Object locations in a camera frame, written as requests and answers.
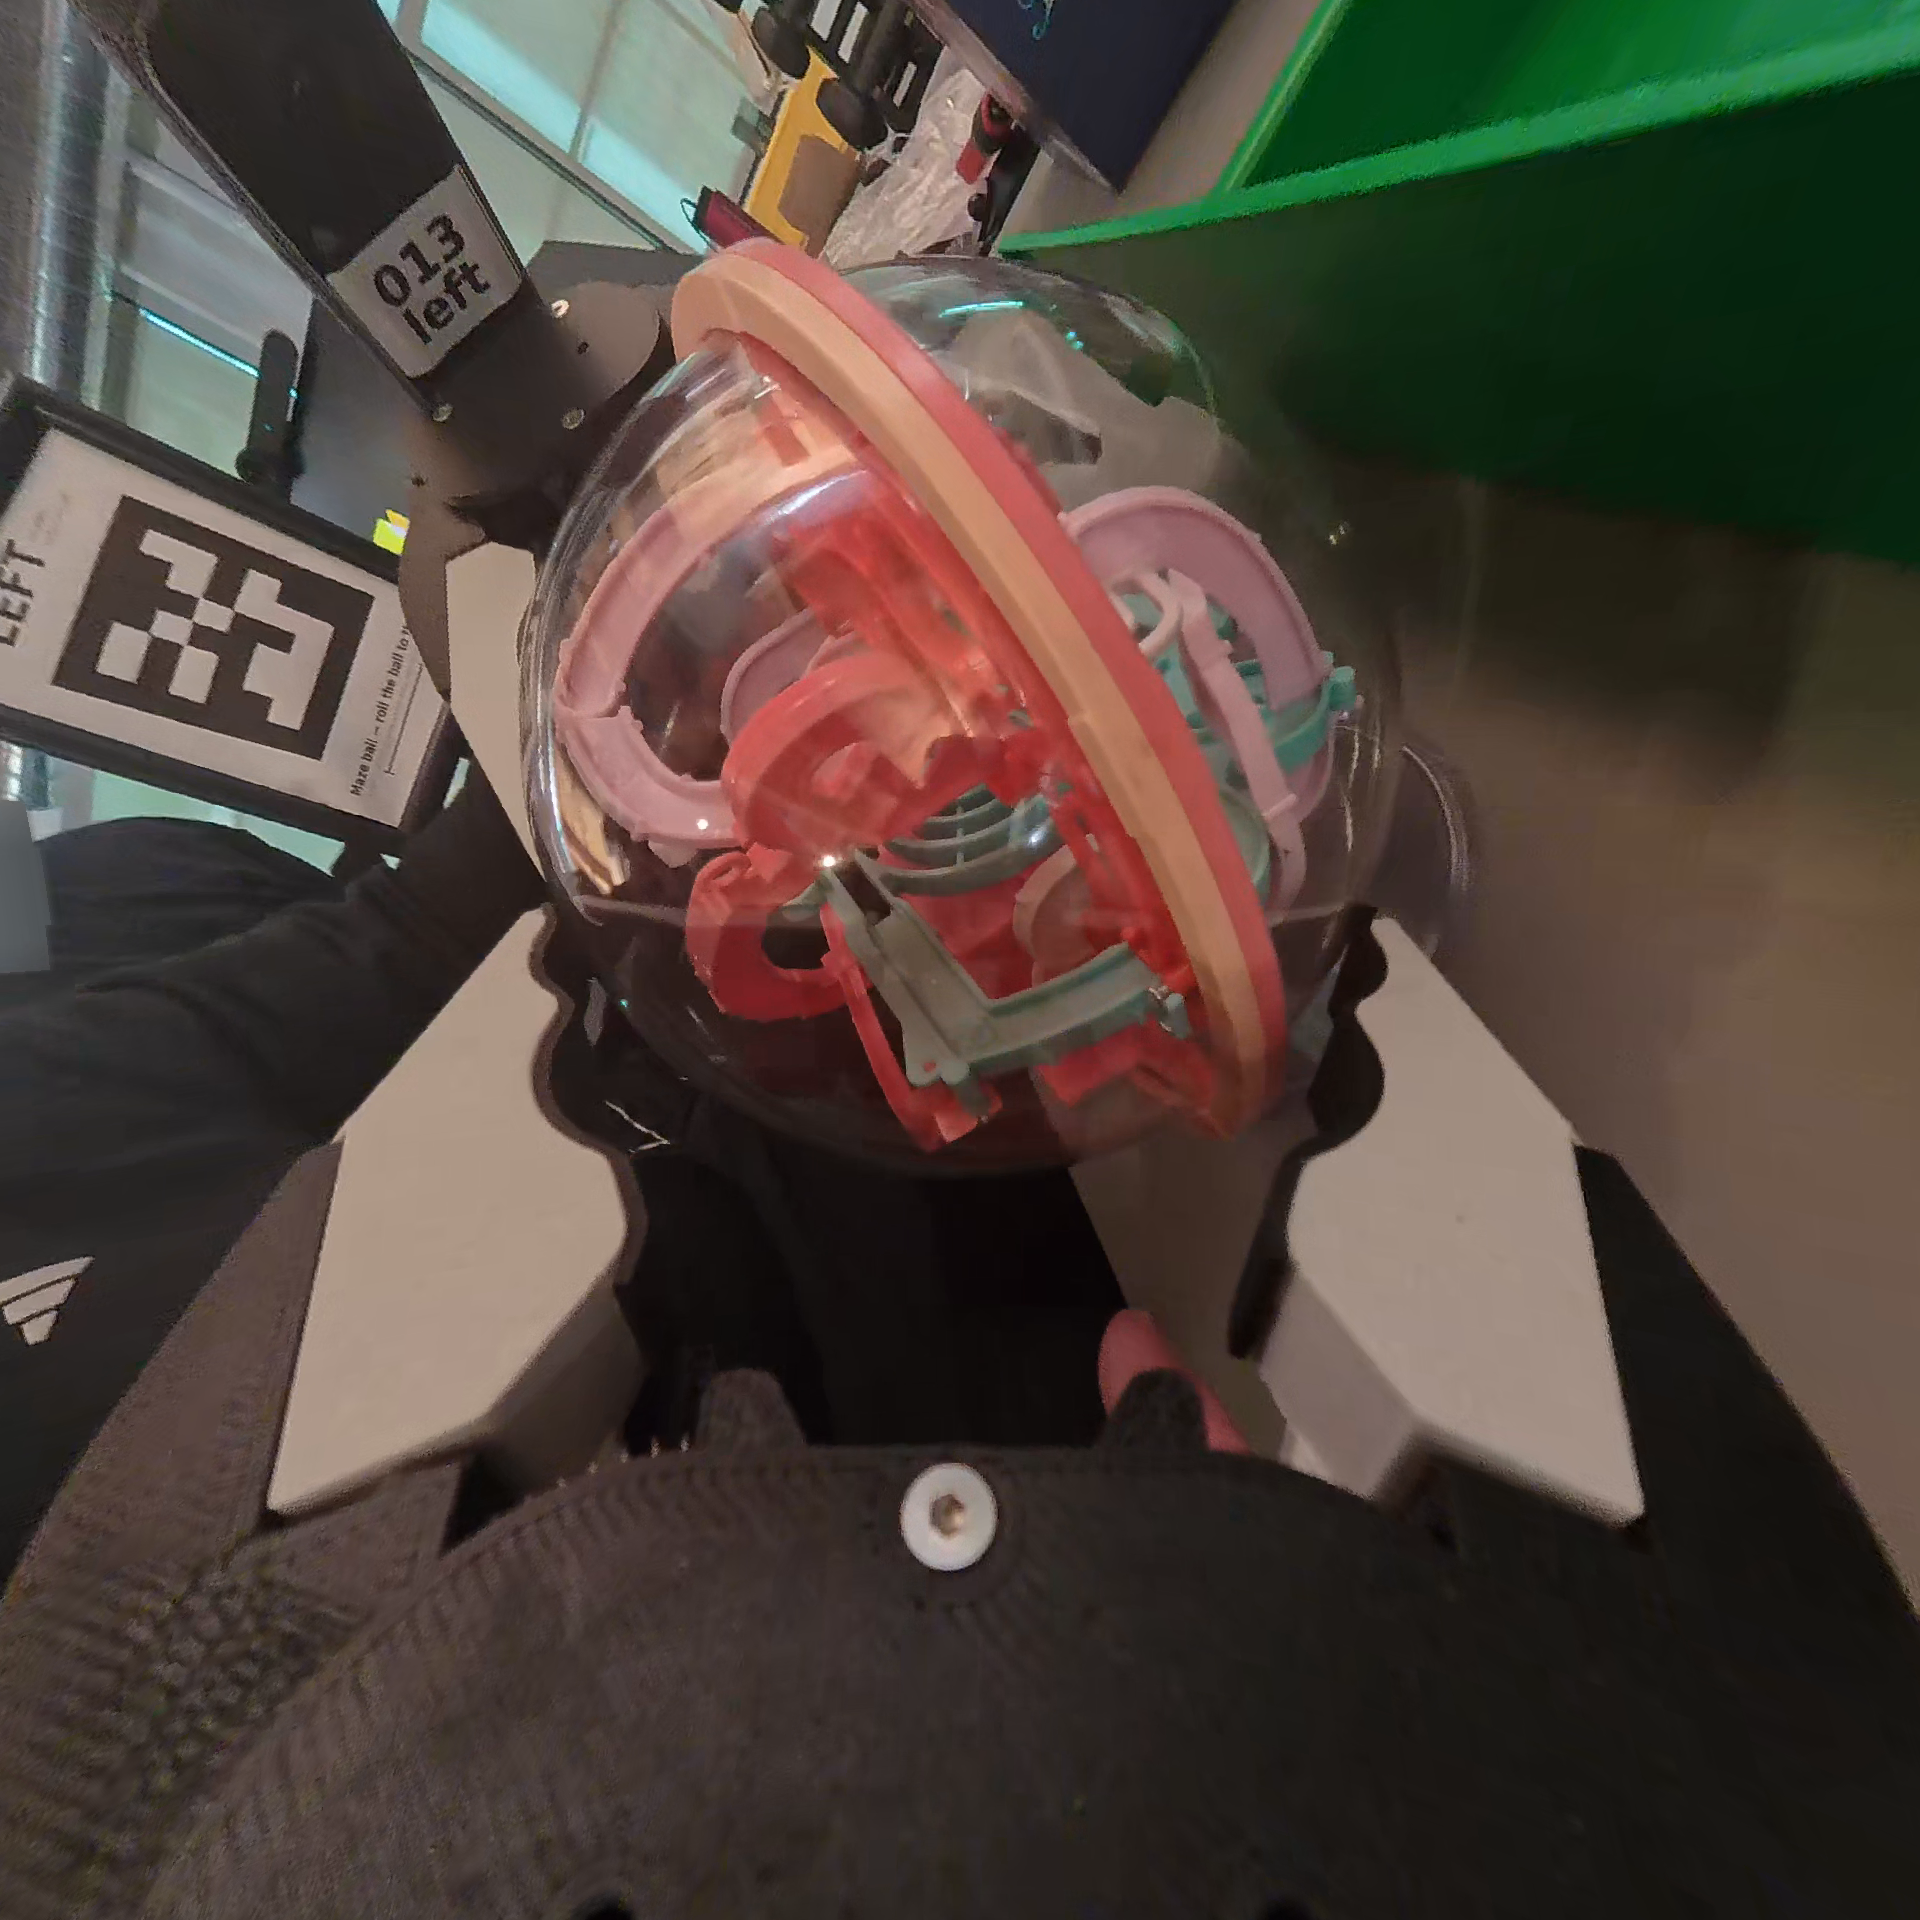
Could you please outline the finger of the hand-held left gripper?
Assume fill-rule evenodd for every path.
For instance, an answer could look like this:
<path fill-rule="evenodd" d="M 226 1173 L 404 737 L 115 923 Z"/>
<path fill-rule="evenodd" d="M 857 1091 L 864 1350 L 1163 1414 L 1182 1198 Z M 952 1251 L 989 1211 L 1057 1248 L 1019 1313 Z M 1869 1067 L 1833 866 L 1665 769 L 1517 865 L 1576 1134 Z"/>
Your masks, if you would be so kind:
<path fill-rule="evenodd" d="M 481 545 L 449 564 L 449 706 L 474 771 L 491 787 L 525 856 L 539 861 L 522 722 L 522 626 L 538 587 L 534 558 Z"/>

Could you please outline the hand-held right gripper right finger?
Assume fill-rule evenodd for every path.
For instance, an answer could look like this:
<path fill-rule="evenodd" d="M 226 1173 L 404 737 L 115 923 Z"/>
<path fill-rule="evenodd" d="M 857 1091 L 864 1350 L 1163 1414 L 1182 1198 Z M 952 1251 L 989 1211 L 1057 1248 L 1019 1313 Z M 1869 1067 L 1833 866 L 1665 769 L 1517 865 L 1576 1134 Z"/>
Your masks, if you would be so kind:
<path fill-rule="evenodd" d="M 1569 1120 L 1393 918 L 1354 932 L 1328 1019 L 1229 1310 L 1280 1464 L 1379 1505 L 1457 1466 L 1635 1524 Z"/>

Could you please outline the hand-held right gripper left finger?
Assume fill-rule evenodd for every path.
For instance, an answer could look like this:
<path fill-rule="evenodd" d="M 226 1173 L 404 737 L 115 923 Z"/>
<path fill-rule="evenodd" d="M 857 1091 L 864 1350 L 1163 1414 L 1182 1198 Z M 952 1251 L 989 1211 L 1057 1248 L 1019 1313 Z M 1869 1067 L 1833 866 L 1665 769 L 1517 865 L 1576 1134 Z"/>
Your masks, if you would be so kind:
<path fill-rule="evenodd" d="M 278 1425 L 270 1512 L 481 1460 L 530 1496 L 611 1451 L 640 1385 L 616 1282 L 640 1244 L 618 1155 L 561 1115 L 573 1010 L 525 914 L 348 1118 Z"/>

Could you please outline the clear maze ball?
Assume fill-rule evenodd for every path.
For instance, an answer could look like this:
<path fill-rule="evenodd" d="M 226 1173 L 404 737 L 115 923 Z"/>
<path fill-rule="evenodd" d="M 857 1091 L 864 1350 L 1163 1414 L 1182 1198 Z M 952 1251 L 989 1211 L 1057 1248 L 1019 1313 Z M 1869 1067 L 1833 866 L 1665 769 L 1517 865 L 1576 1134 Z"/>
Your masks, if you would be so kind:
<path fill-rule="evenodd" d="M 532 830 L 637 1045 L 885 1169 L 1261 1123 L 1404 739 L 1321 451 L 1009 258 L 755 238 L 667 324 L 522 644 Z"/>

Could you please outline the person's left forearm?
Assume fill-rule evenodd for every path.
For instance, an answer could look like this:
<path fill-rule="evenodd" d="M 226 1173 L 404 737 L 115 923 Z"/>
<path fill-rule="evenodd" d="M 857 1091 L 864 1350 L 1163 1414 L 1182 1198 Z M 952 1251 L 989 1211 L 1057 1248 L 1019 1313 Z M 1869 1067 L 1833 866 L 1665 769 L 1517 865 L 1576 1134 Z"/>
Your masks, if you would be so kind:
<path fill-rule="evenodd" d="M 542 905 L 522 824 L 472 769 L 340 898 L 5 1010 L 5 1226 L 226 1185 L 331 1139 Z"/>

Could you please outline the person's right hand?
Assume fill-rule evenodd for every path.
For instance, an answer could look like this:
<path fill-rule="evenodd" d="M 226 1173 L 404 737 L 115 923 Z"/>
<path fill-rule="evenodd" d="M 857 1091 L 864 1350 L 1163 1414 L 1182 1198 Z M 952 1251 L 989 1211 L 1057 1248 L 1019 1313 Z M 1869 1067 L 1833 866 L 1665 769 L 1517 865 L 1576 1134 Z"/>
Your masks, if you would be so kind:
<path fill-rule="evenodd" d="M 1145 1310 L 1120 1310 L 1104 1328 L 1094 1358 L 1098 1394 L 1108 1421 L 1117 1419 L 1128 1392 L 1149 1377 L 1172 1377 L 1192 1390 L 1211 1451 L 1253 1453 L 1220 1397 L 1185 1362 L 1162 1324 Z"/>

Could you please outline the framed marker sign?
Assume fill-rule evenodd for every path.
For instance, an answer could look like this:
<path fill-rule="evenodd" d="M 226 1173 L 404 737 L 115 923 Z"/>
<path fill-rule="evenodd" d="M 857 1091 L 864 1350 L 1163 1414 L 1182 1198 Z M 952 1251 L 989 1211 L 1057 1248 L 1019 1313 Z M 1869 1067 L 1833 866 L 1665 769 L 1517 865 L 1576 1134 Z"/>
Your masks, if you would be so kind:
<path fill-rule="evenodd" d="M 373 850 L 465 750 L 398 563 L 24 374 L 3 388 L 9 746 Z"/>

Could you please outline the yellow box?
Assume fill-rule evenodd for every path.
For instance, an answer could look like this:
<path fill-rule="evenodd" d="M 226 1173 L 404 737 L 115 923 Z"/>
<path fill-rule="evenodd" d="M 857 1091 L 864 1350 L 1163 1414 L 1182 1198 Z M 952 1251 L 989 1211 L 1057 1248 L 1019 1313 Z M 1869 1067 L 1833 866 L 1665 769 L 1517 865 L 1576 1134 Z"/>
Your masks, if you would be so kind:
<path fill-rule="evenodd" d="M 821 256 L 848 211 L 866 155 L 827 124 L 822 92 L 833 66 L 812 52 L 808 75 L 785 90 L 774 131 L 744 189 L 745 214 L 774 241 Z"/>

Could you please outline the dumbbell rack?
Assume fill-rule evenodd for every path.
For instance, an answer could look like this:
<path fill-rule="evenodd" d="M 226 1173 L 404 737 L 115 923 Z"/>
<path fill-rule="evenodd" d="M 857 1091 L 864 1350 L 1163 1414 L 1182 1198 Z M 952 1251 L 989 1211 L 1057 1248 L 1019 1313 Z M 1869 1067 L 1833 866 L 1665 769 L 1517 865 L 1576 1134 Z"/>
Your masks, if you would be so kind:
<path fill-rule="evenodd" d="M 787 81 L 825 81 L 818 107 L 852 149 L 908 132 L 941 56 L 941 42 L 908 2 L 729 2 L 750 12 L 755 51 Z"/>

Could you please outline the blue cardboard box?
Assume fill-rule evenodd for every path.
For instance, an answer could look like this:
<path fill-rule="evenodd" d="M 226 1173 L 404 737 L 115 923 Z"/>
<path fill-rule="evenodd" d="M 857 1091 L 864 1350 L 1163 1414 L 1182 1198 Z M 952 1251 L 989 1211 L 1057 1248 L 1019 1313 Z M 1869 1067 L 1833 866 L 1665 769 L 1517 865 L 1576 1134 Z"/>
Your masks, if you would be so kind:
<path fill-rule="evenodd" d="M 1128 185 L 1234 2 L 931 2 L 944 49 L 1058 158 Z"/>

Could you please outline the green plastic bin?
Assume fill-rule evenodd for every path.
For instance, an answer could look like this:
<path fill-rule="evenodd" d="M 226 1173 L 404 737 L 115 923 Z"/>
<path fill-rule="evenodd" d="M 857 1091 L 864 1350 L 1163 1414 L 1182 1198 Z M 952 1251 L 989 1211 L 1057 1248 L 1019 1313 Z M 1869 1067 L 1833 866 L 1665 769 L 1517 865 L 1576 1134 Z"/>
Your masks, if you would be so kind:
<path fill-rule="evenodd" d="M 1006 249 L 1366 457 L 1918 555 L 1918 4 L 1324 4 L 1216 189 Z"/>

